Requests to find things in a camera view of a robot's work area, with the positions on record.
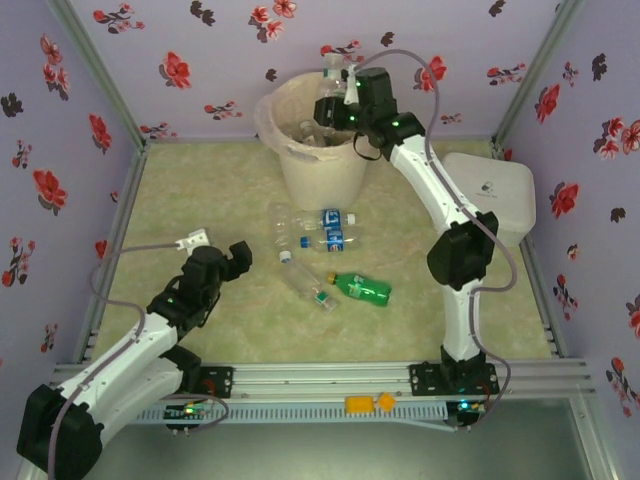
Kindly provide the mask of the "clear bottle white cap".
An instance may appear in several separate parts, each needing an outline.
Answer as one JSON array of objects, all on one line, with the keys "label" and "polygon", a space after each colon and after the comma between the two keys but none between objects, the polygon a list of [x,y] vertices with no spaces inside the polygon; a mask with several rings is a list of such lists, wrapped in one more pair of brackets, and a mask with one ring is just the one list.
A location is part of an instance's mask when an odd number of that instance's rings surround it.
[{"label": "clear bottle white cap", "polygon": [[272,203],[269,206],[269,226],[279,262],[282,264],[294,263],[294,235],[291,210],[288,204]]}]

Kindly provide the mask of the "white lidded plastic box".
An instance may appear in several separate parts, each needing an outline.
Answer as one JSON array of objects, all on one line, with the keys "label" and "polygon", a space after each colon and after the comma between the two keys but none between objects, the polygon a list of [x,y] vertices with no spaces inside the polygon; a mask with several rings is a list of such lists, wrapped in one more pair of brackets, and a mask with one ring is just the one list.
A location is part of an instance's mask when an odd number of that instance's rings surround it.
[{"label": "white lidded plastic box", "polygon": [[448,153],[442,165],[458,189],[482,212],[493,212],[498,239],[517,247],[536,223],[534,179],[525,165]]}]

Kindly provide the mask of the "green bottle yellow cap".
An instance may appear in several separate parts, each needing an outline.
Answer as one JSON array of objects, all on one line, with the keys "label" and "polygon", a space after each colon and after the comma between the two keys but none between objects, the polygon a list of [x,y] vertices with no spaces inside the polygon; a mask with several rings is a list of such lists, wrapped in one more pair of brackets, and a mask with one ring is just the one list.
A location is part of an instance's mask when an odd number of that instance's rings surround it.
[{"label": "green bottle yellow cap", "polygon": [[367,302],[378,307],[386,307],[389,303],[392,287],[390,284],[371,279],[357,273],[331,272],[327,276],[328,283],[338,288],[345,296]]}]

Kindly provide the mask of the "crushed clear bottle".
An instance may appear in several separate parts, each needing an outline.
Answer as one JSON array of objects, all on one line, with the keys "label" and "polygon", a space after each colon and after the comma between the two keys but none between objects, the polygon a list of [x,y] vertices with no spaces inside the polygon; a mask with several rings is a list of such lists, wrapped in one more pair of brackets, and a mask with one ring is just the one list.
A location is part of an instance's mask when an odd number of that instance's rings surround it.
[{"label": "crushed clear bottle", "polygon": [[324,290],[316,276],[302,263],[290,260],[283,265],[288,285],[302,298],[314,301],[319,290]]}]

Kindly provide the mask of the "slanted aluminium frame bar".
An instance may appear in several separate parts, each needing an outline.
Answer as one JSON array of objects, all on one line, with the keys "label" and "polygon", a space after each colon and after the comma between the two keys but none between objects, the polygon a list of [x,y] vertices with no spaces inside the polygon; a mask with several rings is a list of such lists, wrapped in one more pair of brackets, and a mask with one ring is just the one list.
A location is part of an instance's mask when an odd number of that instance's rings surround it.
[{"label": "slanted aluminium frame bar", "polygon": [[623,480],[597,401],[580,395],[569,403],[591,480]]}]

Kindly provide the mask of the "blue label bottle white cap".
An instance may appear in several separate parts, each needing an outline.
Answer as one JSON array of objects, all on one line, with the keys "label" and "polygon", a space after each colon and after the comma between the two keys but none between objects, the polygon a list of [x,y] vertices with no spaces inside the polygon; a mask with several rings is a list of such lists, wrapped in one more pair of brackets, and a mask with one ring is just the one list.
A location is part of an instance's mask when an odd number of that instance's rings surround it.
[{"label": "blue label bottle white cap", "polygon": [[339,209],[301,211],[294,215],[293,225],[302,231],[342,229],[356,224],[356,215]]}]

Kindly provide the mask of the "clear plastic bottle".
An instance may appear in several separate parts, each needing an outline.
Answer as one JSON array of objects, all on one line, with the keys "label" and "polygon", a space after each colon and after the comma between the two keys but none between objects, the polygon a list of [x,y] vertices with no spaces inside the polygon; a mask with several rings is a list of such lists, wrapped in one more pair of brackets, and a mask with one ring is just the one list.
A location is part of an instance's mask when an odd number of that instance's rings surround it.
[{"label": "clear plastic bottle", "polygon": [[311,120],[300,123],[301,142],[308,146],[327,147],[329,145],[329,130]]}]

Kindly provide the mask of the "aluminium corner post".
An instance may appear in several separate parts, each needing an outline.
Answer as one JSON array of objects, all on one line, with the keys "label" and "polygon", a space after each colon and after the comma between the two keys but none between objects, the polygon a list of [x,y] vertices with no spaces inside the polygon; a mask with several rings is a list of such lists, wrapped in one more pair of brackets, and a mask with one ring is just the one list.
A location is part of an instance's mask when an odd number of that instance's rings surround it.
[{"label": "aluminium corner post", "polygon": [[139,151],[146,147],[146,141],[140,133],[134,117],[121,95],[112,75],[109,73],[95,42],[83,26],[70,0],[45,0],[59,24],[69,36],[74,47],[82,57],[94,81],[101,89],[112,109],[117,113],[120,122],[127,130],[129,137]]},{"label": "aluminium corner post", "polygon": [[553,22],[538,48],[527,73],[518,88],[516,95],[502,118],[496,133],[492,136],[494,145],[503,146],[513,129],[518,117],[524,109],[524,104],[532,95],[537,82],[544,74],[556,50],[560,47],[564,37],[578,15],[586,0],[558,0]]}]

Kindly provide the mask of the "clear plastic bin liner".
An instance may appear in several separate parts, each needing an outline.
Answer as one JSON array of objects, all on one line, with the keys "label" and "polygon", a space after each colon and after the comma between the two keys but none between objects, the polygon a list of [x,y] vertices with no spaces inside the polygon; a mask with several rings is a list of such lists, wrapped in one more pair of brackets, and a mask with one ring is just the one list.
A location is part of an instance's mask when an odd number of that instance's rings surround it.
[{"label": "clear plastic bin liner", "polygon": [[[282,158],[307,164],[347,159],[366,162],[363,155],[377,155],[366,138],[361,137],[353,144],[353,132],[334,131],[321,127],[314,120],[315,102],[320,99],[322,77],[323,74],[319,71],[295,76],[258,101],[254,110],[254,123],[260,141]],[[314,134],[323,135],[327,141],[325,146],[303,142],[300,124],[305,121],[311,124]]]}]

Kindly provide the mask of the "circuit board green light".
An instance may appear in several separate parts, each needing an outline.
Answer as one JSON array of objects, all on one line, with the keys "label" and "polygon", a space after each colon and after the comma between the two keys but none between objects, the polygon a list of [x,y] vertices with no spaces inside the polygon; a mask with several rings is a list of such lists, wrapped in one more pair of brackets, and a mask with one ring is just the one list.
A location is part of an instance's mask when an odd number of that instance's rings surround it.
[{"label": "circuit board green light", "polygon": [[170,430],[190,431],[202,426],[213,405],[209,401],[191,401],[186,404],[167,404],[163,411],[165,426]]},{"label": "circuit board green light", "polygon": [[471,400],[448,401],[446,409],[445,423],[454,430],[470,431],[487,413],[483,402]]}]

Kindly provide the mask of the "cream plastic bin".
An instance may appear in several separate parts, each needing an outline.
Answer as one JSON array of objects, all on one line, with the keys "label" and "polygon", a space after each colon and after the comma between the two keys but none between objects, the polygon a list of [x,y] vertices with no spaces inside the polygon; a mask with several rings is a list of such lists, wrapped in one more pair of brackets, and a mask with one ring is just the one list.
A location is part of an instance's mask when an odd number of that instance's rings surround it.
[{"label": "cream plastic bin", "polygon": [[366,168],[364,161],[355,159],[307,164],[291,158],[279,158],[287,192],[301,210],[326,208],[346,209],[359,196]]}]

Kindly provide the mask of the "wide aluminium frame rail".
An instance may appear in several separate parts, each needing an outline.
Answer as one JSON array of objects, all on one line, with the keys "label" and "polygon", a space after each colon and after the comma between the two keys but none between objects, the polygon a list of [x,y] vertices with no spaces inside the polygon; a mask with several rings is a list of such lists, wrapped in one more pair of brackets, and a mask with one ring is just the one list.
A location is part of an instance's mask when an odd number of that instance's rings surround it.
[{"label": "wide aluminium frame rail", "polygon": [[[215,364],[234,368],[230,400],[236,402],[340,402],[349,396],[373,396],[387,392],[405,401],[462,399],[558,399],[595,392],[585,362],[556,358],[515,361],[509,367],[495,365],[500,391],[494,396],[413,396],[408,367],[416,362]],[[150,366],[127,373],[110,367],[95,378],[89,365],[63,365],[55,370],[53,383],[69,396],[80,393],[82,402],[113,405],[134,391],[150,399],[177,388],[173,363],[158,359]]]}]

